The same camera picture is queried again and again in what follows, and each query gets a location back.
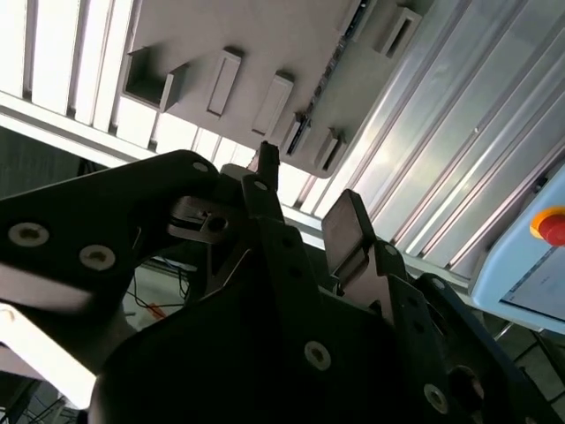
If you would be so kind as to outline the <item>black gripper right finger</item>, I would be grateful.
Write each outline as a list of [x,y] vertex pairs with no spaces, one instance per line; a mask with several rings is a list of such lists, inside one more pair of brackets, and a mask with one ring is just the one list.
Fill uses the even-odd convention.
[[406,423],[545,423],[547,402],[440,277],[413,278],[347,189],[322,220],[335,291],[392,333]]

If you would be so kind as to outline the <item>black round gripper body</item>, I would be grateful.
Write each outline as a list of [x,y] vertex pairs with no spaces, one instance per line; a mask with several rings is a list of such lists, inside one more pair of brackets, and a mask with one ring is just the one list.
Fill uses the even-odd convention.
[[398,423],[422,384],[402,322],[321,292],[298,238],[248,253],[219,292],[131,337],[92,423]]

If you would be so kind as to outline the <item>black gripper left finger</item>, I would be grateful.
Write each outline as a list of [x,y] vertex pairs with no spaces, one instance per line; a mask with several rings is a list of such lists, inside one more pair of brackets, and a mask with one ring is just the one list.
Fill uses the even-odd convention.
[[88,340],[109,327],[135,269],[173,249],[197,269],[188,307],[197,305],[269,239],[302,243],[283,220],[278,167],[266,142],[256,170],[234,174],[178,150],[5,198],[1,298],[52,321],[59,336],[78,327]]

